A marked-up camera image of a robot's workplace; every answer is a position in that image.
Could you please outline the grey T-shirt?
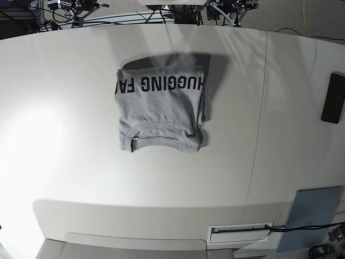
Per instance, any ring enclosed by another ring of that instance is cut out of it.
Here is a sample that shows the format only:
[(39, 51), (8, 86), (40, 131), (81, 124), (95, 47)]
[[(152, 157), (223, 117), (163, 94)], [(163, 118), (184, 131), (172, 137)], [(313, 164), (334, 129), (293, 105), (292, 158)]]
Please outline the grey T-shirt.
[(164, 146), (199, 151), (210, 59), (204, 53), (148, 57), (117, 71), (114, 99), (121, 150)]

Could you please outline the blue-grey tablet board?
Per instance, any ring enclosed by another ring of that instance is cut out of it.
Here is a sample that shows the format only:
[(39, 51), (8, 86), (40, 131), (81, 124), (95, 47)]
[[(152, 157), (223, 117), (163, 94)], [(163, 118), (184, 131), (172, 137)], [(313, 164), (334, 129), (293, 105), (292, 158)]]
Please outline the blue-grey tablet board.
[[(292, 229), (332, 223), (342, 192), (342, 186), (297, 191), (285, 228)], [(283, 233), (276, 252), (283, 253), (316, 246), (323, 241), (326, 232), (326, 229), (320, 229), (295, 230)]]

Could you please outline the black device bottom right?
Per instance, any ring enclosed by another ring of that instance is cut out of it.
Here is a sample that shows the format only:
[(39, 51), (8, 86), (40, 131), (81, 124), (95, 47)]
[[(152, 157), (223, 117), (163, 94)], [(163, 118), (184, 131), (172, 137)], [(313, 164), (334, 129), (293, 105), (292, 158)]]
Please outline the black device bottom right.
[(319, 246), (311, 247), (308, 252), (309, 259), (328, 259), (335, 257), (335, 249), (329, 244), (321, 244)]

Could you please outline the black phone on table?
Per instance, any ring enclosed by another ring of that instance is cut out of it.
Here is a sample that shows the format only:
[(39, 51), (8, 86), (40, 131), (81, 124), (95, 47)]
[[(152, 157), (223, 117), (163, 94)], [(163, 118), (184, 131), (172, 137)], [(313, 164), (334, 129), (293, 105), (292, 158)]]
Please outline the black phone on table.
[(324, 122), (338, 124), (344, 104), (344, 74), (333, 72), (330, 75), (327, 94), (321, 113)]

